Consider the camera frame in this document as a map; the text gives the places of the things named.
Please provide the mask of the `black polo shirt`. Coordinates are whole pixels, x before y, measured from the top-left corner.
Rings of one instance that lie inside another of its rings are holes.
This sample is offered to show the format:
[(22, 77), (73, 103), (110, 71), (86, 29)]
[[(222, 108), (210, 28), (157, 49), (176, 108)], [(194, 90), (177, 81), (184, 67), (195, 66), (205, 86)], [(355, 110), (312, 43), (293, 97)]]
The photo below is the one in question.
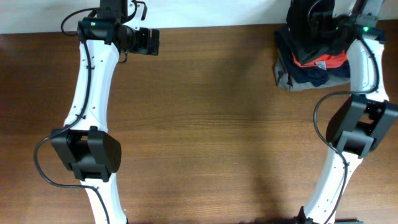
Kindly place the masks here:
[(292, 0), (287, 26), (298, 52), (341, 50), (353, 39), (348, 16), (333, 17), (335, 0)]

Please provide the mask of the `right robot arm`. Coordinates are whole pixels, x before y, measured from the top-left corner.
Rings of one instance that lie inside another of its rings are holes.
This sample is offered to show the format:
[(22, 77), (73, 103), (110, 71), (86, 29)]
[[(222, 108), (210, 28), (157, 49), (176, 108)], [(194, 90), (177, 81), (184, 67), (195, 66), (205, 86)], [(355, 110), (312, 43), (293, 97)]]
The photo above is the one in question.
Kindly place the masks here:
[(310, 37), (333, 36), (332, 48), (346, 47), (350, 65), (348, 99), (319, 138), (328, 146), (315, 190), (292, 223), (334, 223), (345, 188), (363, 159), (397, 120), (382, 75), (385, 37), (375, 28), (382, 1), (308, 1)]

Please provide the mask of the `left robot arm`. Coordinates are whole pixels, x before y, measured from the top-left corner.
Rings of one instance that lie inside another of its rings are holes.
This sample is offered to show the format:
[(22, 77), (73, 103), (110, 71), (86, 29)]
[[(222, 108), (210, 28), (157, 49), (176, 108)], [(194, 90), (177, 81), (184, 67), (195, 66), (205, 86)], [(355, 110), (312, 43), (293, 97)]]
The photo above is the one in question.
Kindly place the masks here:
[(121, 145), (109, 135), (107, 110), (120, 55), (159, 53), (160, 32), (140, 26), (143, 1), (101, 1), (78, 23), (80, 68), (73, 103), (51, 144), (88, 194), (96, 223), (127, 223), (119, 199)]

